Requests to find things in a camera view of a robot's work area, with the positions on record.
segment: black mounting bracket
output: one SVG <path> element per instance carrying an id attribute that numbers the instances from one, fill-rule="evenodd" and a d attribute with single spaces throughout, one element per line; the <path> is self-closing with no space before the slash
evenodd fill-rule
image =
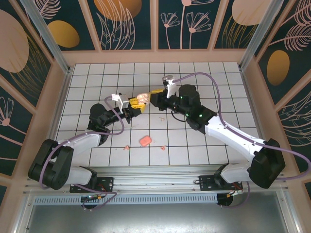
<path id="1" fill-rule="evenodd" d="M 225 183 L 222 187 L 220 187 L 215 182 L 215 176 L 199 176 L 199 179 L 194 182 L 195 184 L 200 185 L 201 191 L 231 191 L 236 189 L 236 187 L 231 183 Z M 236 185 L 243 189 L 242 183 L 236 183 Z"/>
<path id="2" fill-rule="evenodd" d="M 104 191 L 112 192 L 112 190 L 113 190 L 113 180 L 114 180 L 113 177 L 98 177 L 97 178 L 97 183 L 94 186 L 94 188 L 89 187 L 89 184 L 82 185 L 82 186 L 86 187 L 86 188 L 91 188 L 91 189 L 99 191 L 99 192 L 104 192 Z M 86 191 L 86 190 L 84 190 L 82 188 L 79 188 L 77 186 L 70 186 L 69 192 L 70 193 L 93 193 L 93 192 Z"/>

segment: gray floor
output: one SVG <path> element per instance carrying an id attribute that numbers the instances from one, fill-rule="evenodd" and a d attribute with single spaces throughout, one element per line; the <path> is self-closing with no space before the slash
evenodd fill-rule
<path id="1" fill-rule="evenodd" d="M 29 233 L 283 233 L 274 193 L 252 193 L 247 205 L 107 205 L 97 212 L 80 206 L 35 206 Z"/>

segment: orange circle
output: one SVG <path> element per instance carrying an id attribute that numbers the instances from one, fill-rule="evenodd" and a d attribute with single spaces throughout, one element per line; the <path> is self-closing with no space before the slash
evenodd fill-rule
<path id="1" fill-rule="evenodd" d="M 133 18 L 137 16 L 141 10 L 141 0 L 94 0 L 94 3 L 102 15 L 112 21 L 127 20 L 126 16 L 122 17 L 124 14 L 122 8 L 124 8 L 125 13 L 126 9 L 128 9 Z"/>

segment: white bracket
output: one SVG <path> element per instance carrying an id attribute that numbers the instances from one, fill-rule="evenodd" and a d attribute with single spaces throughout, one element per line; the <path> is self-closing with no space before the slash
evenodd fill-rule
<path id="1" fill-rule="evenodd" d="M 123 113 L 122 109 L 127 108 L 129 104 L 129 100 L 126 95 L 117 95 L 117 94 L 112 94 L 111 99 L 113 101 L 116 101 L 118 104 L 118 107 L 120 108 L 120 112 Z"/>
<path id="2" fill-rule="evenodd" d="M 173 75 L 168 75 L 162 78 L 163 82 L 168 82 L 167 84 L 167 96 L 166 98 L 171 97 L 172 95 L 175 95 L 175 93 L 177 92 L 177 85 L 175 83 L 173 83 L 173 81 L 175 81 L 175 78 L 173 77 Z"/>

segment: small pink piece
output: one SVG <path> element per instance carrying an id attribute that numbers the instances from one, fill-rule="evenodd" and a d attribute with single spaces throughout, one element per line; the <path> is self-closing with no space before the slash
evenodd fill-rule
<path id="1" fill-rule="evenodd" d="M 151 139 L 151 137 L 149 137 L 149 136 L 144 136 L 141 140 L 139 140 L 139 143 L 140 143 L 143 147 L 149 145 L 151 142 L 152 142 L 152 139 Z"/>

